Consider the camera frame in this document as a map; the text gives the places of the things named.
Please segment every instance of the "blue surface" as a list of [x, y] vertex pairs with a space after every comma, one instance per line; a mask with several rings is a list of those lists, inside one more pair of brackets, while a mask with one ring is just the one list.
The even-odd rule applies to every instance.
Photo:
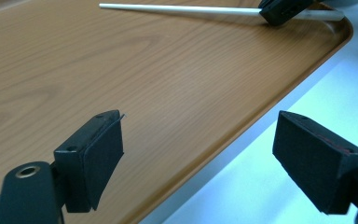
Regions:
[[358, 2], [331, 5], [350, 19], [350, 43], [143, 223], [353, 223], [356, 207], [346, 216], [320, 213], [271, 154], [281, 109], [310, 117], [358, 146]]

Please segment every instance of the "white stick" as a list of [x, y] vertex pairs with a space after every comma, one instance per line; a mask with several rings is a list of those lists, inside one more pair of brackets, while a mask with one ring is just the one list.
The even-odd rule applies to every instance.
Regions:
[[[244, 7], [181, 7], [181, 6], [156, 6], [156, 5], [127, 5], [101, 3], [100, 8], [126, 9], [138, 11], [160, 11], [160, 12], [197, 12], [209, 14], [225, 14], [240, 16], [260, 16], [261, 8]], [[299, 20], [317, 21], [340, 21], [344, 18], [340, 11], [330, 10], [304, 10], [294, 17]]]

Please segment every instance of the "black object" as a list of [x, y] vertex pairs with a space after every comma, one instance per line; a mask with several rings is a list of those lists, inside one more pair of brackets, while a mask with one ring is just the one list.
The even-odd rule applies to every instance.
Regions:
[[354, 144], [312, 119], [281, 111], [273, 154], [321, 212], [346, 214], [351, 203], [358, 207]]
[[260, 15], [273, 26], [282, 25], [312, 5], [313, 0], [262, 0]]
[[55, 162], [10, 171], [0, 195], [0, 223], [63, 223], [62, 207], [86, 213], [98, 206], [123, 155], [117, 110], [90, 119], [54, 151]]

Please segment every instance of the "brown wooden surface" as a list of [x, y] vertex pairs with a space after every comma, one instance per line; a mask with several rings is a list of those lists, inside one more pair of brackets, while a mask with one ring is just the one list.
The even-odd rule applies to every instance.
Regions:
[[[132, 1], [256, 7], [259, 1]], [[289, 21], [28, 1], [0, 10], [0, 187], [91, 116], [122, 120], [125, 155], [97, 212], [67, 223], [137, 222], [340, 48], [347, 21]], [[116, 3], [128, 3], [124, 0]]]

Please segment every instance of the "wooden table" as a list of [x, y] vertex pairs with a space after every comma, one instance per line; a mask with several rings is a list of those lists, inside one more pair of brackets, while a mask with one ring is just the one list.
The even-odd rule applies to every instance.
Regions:
[[351, 38], [346, 20], [274, 28], [258, 18], [98, 3], [0, 8], [0, 187], [18, 165], [53, 162], [53, 150], [93, 115], [127, 114], [125, 154], [98, 211], [65, 214], [67, 223], [141, 220]]

